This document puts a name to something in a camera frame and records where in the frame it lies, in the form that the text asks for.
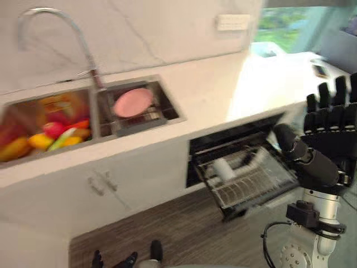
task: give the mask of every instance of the faucet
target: faucet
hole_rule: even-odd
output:
[[[78,38],[79,44],[85,54],[85,57],[88,61],[88,73],[90,74],[95,86],[99,90],[105,90],[105,87],[100,80],[100,76],[98,74],[98,68],[94,62],[92,54],[89,52],[88,45],[84,39],[84,35],[81,31],[81,29],[78,27],[78,25],[72,20],[72,18],[66,14],[65,12],[56,9],[56,8],[50,8],[50,7],[36,7],[36,8],[31,8],[26,10],[24,13],[22,13],[19,18],[18,18],[18,46],[20,49],[25,48],[25,41],[24,41],[24,32],[25,32],[25,27],[26,23],[30,20],[30,18],[35,17],[37,14],[41,13],[49,13],[53,14],[55,16],[58,16],[62,18],[65,22],[67,22],[72,29],[75,31],[76,36]]]

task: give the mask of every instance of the cable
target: cable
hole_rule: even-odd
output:
[[[348,202],[346,198],[342,197],[342,199],[347,203],[347,205],[349,205],[352,209],[354,209],[355,211],[357,211],[357,208],[354,207],[350,202]]]
[[[267,261],[267,264],[270,268],[276,268],[272,258],[269,255],[268,252],[268,247],[267,247],[267,234],[268,234],[268,230],[274,226],[274,225],[279,225],[279,224],[287,224],[287,225],[291,225],[291,222],[272,222],[266,225],[265,229],[264,229],[264,233],[262,233],[260,235],[261,238],[263,238],[263,255],[265,260]]]

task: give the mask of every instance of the white countertop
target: white countertop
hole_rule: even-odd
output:
[[[0,187],[162,141],[189,140],[293,109],[291,104],[304,101],[308,94],[317,94],[317,86],[326,81],[313,74],[310,60],[318,57],[313,53],[266,59],[247,55],[241,52],[105,76],[104,82],[111,83],[160,75],[169,97],[186,120],[0,169]],[[323,65],[330,74],[330,84],[334,77],[347,74]],[[23,98],[86,86],[90,86],[90,79],[15,92],[3,95],[0,107]]]

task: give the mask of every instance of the marble backsplash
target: marble backsplash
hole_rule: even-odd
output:
[[[255,32],[262,0],[4,0],[0,9],[0,95],[76,77],[87,69],[72,29],[42,14],[31,20],[26,51],[17,47],[17,17],[47,6],[82,29],[101,73],[166,65],[238,52]],[[248,31],[217,32],[218,14],[250,14]]]

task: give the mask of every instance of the shoe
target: shoe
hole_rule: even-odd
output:
[[[157,260],[159,262],[162,261],[163,251],[162,251],[161,242],[159,240],[154,240],[151,242],[150,256],[151,256],[151,260]]]
[[[113,268],[133,268],[137,259],[138,259],[138,253],[133,252],[124,261],[121,261],[120,263],[114,265]]]
[[[129,257],[127,257],[125,259],[125,262],[127,262],[133,266],[136,262],[136,259],[138,259],[138,253],[136,251],[134,251],[133,253],[131,253],[131,255]]]
[[[91,268],[103,268],[103,266],[104,263],[102,261],[102,254],[100,254],[99,250],[96,250],[91,261]]]

